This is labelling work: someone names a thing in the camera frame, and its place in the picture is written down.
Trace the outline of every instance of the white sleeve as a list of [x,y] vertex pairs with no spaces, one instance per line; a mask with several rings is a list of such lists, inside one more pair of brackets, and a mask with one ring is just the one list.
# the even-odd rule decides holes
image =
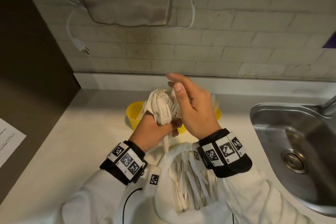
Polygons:
[[250,171],[218,178],[228,205],[239,224],[313,224],[265,179],[262,171],[252,166]]
[[112,223],[111,216],[118,209],[125,189],[114,176],[99,170],[60,208],[52,223]]

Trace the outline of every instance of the black wire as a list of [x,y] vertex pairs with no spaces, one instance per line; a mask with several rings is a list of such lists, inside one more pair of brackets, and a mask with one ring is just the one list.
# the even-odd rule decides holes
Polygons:
[[138,188],[138,189],[136,189],[136,190],[132,191],[132,193],[131,193],[131,194],[129,194],[129,196],[126,198],[126,201],[125,201],[125,204],[124,204],[124,209],[123,209],[123,224],[124,224],[125,206],[126,206],[127,200],[128,200],[128,199],[129,199],[129,197],[130,197],[130,196],[132,196],[132,194],[133,194],[134,192],[136,192],[137,190],[142,190],[142,188]]

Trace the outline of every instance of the faucet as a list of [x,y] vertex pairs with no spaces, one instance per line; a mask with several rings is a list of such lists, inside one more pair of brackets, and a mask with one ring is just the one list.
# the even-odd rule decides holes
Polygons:
[[336,112],[336,96],[321,105],[318,109],[319,113],[324,116],[330,116]]

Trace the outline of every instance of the purple object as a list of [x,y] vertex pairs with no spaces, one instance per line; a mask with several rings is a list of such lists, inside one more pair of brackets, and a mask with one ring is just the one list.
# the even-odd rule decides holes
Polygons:
[[336,32],[329,38],[322,48],[336,49]]

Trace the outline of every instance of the countertop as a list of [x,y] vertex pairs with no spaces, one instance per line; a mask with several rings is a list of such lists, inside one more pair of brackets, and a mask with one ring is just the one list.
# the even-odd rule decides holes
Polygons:
[[[132,129],[126,117],[127,106],[148,98],[149,92],[120,90],[80,90],[63,116],[0,205],[0,224],[49,210],[67,200],[90,177],[117,142],[127,140]],[[267,160],[250,122],[250,109],[258,103],[280,102],[320,104],[324,100],[267,96],[217,95],[223,128],[234,131],[242,141],[254,165],[301,213],[316,224],[334,224],[326,217],[299,203],[279,182]],[[188,132],[176,137],[177,142],[194,142]],[[162,154],[146,156],[156,164]],[[142,223],[163,223],[148,201],[141,206],[146,217]]]

